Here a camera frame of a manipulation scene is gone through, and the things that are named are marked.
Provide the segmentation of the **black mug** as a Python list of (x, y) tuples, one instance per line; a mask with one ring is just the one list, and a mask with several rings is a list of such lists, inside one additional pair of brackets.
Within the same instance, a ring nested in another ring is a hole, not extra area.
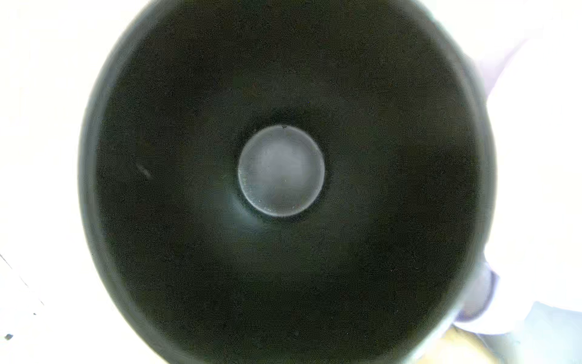
[(496, 197), (483, 91), (417, 1), (153, 1), (80, 138), (93, 262), (169, 363), (410, 363)]

